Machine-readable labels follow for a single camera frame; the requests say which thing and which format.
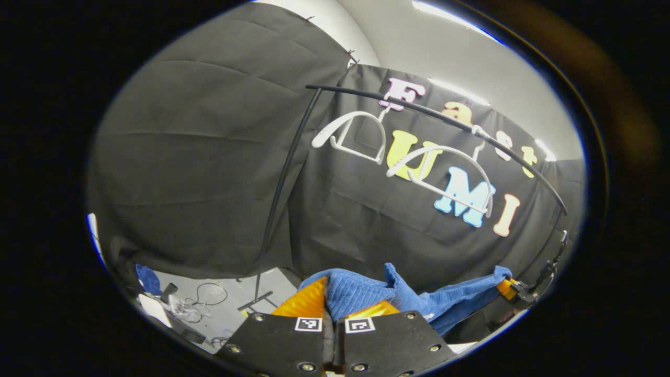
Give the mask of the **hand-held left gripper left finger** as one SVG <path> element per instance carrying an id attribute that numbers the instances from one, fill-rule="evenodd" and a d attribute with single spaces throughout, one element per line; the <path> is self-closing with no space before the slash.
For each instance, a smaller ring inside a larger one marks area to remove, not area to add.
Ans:
<path id="1" fill-rule="evenodd" d="M 244 376 L 325 376 L 334 343 L 328 282 L 318 278 L 272 313 L 248 315 L 217 358 Z"/>

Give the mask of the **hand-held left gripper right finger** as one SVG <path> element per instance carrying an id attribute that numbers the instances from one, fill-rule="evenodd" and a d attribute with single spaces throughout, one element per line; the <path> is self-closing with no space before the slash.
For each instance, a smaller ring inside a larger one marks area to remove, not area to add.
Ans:
<path id="1" fill-rule="evenodd" d="M 387 301 L 338 321 L 338 366 L 344 376 L 421 376 L 455 360 L 417 311 Z"/>

